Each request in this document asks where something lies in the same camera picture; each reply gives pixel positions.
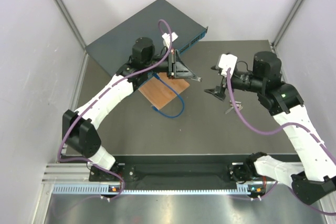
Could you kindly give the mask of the dark blue network switch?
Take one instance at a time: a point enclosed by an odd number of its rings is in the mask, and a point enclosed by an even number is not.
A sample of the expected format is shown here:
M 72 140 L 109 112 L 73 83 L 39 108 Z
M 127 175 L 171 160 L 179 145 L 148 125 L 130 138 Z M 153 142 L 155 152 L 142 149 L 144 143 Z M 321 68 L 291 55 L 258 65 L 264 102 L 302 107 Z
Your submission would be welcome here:
M 168 1 L 156 0 L 90 43 L 86 52 L 113 76 L 130 57 L 149 64 L 161 54 L 162 35 L 168 31 L 177 35 L 172 47 L 182 54 L 206 35 L 207 28 Z

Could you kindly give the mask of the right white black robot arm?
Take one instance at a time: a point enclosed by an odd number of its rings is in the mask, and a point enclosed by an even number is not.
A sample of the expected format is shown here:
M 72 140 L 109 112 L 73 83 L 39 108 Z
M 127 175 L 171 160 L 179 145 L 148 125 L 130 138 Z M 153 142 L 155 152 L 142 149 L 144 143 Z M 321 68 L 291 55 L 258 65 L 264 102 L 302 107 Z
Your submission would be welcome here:
M 242 122 L 260 135 L 274 135 L 284 131 L 294 147 L 299 162 L 283 162 L 258 152 L 243 162 L 241 180 L 256 180 L 265 176 L 288 186 L 304 204 L 312 205 L 335 192 L 335 157 L 328 151 L 324 141 L 314 128 L 303 98 L 291 84 L 282 80 L 282 62 L 270 51 L 261 51 L 253 57 L 253 68 L 240 71 L 238 58 L 222 54 L 212 69 L 222 76 L 222 82 L 209 93 L 220 100 L 229 93 L 230 101 Z M 273 131 L 254 128 L 241 114 L 234 99 L 234 91 L 242 90 L 257 94 L 259 103 L 279 124 Z

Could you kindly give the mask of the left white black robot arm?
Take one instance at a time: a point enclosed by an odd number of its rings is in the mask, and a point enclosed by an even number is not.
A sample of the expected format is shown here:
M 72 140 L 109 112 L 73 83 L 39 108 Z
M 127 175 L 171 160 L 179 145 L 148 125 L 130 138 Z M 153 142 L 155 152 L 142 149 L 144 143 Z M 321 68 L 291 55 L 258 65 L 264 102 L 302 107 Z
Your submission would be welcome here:
M 127 96 L 136 91 L 149 78 L 149 73 L 166 73 L 169 79 L 201 81 L 180 59 L 173 47 L 176 33 L 162 35 L 163 49 L 155 53 L 153 41 L 140 37 L 132 47 L 132 54 L 113 75 L 108 84 L 85 105 L 63 114 L 63 141 L 92 164 L 101 167 L 107 180 L 119 174 L 116 159 L 102 146 L 98 128 L 104 118 Z

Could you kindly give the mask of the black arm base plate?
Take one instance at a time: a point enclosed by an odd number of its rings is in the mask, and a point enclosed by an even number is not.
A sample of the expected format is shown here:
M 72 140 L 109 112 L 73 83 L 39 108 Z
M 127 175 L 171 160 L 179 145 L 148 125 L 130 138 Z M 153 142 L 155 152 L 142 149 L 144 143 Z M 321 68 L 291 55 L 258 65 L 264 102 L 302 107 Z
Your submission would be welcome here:
M 109 174 L 91 167 L 90 182 L 117 182 L 122 177 L 128 187 L 150 183 L 193 186 L 205 183 L 224 185 L 257 180 L 248 154 L 117 155 Z

